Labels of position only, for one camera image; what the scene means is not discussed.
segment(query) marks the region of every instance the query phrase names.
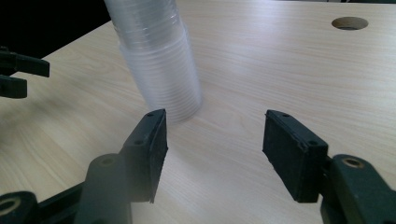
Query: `wood grain surface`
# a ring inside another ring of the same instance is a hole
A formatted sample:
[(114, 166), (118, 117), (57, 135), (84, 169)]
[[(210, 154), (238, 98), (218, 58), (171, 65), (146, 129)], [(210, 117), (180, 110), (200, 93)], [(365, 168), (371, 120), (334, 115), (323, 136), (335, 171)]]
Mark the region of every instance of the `wood grain surface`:
[[(204, 103), (168, 127), (155, 204), (134, 223), (321, 223), (298, 204), (262, 153), (267, 109), (293, 115), (329, 155), (369, 161), (396, 189), (395, 6), (178, 0)], [(339, 30), (332, 21), (369, 25)], [(90, 161), (119, 152), (148, 113), (109, 22), (45, 58), (50, 78), (28, 97), (0, 99), (0, 194), (38, 200), (84, 180)]]

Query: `table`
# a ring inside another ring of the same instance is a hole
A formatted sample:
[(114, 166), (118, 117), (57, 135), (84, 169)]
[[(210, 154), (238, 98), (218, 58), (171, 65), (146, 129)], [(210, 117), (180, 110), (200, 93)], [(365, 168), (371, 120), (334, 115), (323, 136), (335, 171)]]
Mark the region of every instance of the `table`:
[[(262, 153), (267, 109), (293, 115), (329, 155), (369, 161), (396, 188), (396, 7), (259, 0), (178, 0), (204, 103), (168, 126), (155, 204), (134, 223), (320, 223)], [(339, 30), (334, 19), (369, 25)], [(50, 78), (28, 97), (0, 99), (0, 194), (39, 201), (84, 180), (97, 156), (120, 151), (148, 113), (111, 22), (44, 58)]]

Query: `wooden table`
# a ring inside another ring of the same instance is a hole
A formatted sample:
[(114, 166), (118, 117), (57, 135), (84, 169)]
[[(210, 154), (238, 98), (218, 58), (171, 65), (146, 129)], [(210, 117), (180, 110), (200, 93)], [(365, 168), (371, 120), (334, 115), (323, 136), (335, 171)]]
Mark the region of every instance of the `wooden table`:
[[(179, 0), (204, 103), (168, 127), (155, 204), (134, 223), (320, 223), (319, 203), (293, 201), (262, 153), (267, 109), (293, 115), (329, 155), (369, 161), (396, 188), (396, 7), (259, 0)], [(332, 26), (353, 16), (359, 31)], [(38, 200), (84, 180), (148, 113), (112, 23), (52, 53), (28, 98), (0, 99), (0, 194)]]

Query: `stack of plastic cups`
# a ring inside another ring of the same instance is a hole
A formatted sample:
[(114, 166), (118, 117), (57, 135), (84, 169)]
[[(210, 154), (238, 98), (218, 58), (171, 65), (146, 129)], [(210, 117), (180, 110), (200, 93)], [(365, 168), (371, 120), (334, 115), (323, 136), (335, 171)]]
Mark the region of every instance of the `stack of plastic cups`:
[(175, 0), (105, 0), (120, 51), (150, 110), (177, 122), (202, 103), (187, 29)]

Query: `black mechanical part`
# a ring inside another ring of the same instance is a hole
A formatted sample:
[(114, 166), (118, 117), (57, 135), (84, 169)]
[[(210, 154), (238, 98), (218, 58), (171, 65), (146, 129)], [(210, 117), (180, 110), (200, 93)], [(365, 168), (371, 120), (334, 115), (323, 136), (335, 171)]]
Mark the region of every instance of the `black mechanical part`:
[(50, 63), (10, 52), (6, 47), (0, 47), (0, 96), (14, 99), (27, 97), (26, 80), (10, 77), (17, 71), (49, 77)]
[(32, 192), (2, 195), (0, 224), (130, 224), (130, 203), (153, 203), (167, 150), (165, 110), (147, 113), (119, 154), (91, 162), (83, 183), (41, 203)]
[(292, 116), (268, 110), (263, 150), (298, 203), (315, 203), (325, 224), (396, 224), (396, 191), (361, 158), (327, 154), (327, 144)]

